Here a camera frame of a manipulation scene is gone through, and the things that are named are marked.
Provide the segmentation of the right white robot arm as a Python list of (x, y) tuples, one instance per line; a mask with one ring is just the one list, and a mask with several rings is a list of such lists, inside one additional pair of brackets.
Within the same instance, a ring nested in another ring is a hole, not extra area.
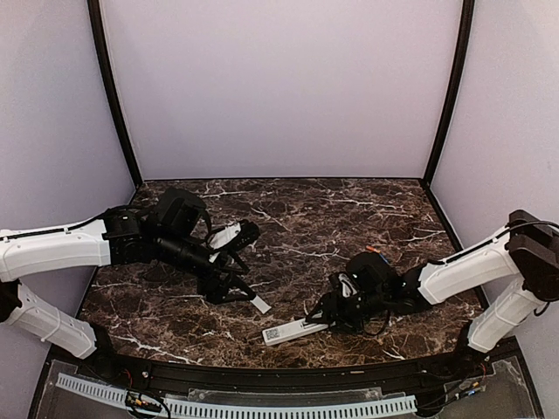
[(352, 257), (330, 277), (325, 293), (306, 321), (361, 331), (367, 319), (386, 312), (421, 313), (452, 296), (499, 278), (511, 278), (503, 293), (466, 329), (466, 344), (450, 354), (445, 370), (463, 379), (480, 363), (480, 354), (534, 311), (558, 300), (558, 226), (525, 210), (508, 216), (504, 227), (478, 244), (447, 258), (399, 273), (376, 250)]

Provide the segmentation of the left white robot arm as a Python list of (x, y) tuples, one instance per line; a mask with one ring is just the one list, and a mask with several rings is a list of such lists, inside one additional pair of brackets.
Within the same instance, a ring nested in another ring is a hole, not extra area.
[[(80, 266), (163, 262), (197, 279), (197, 292), (212, 304), (257, 300), (242, 279), (249, 271), (239, 252), (259, 238), (259, 227), (241, 220), (191, 232), (199, 220), (210, 221), (195, 204), (172, 203), (149, 209), (116, 207), (82, 223), (46, 230), (1, 233), (1, 321), (17, 326), (86, 360), (105, 381), (123, 373), (106, 330), (60, 311), (21, 279), (31, 274)], [(231, 289), (240, 295), (234, 297)]]

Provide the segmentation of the white remote control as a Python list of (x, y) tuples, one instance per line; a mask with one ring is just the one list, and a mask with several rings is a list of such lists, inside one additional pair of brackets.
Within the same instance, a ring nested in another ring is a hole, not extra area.
[(328, 324), (309, 323), (304, 319), (298, 319), (280, 326), (265, 329), (262, 331), (262, 337), (267, 346), (275, 346), (308, 336), (309, 334), (318, 333), (328, 328)]

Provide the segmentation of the white battery cover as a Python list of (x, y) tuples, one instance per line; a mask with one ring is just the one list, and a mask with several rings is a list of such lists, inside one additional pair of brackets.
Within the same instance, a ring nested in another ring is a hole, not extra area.
[(271, 310), (271, 307), (260, 297), (256, 296), (251, 300), (251, 303), (262, 313), (266, 314)]

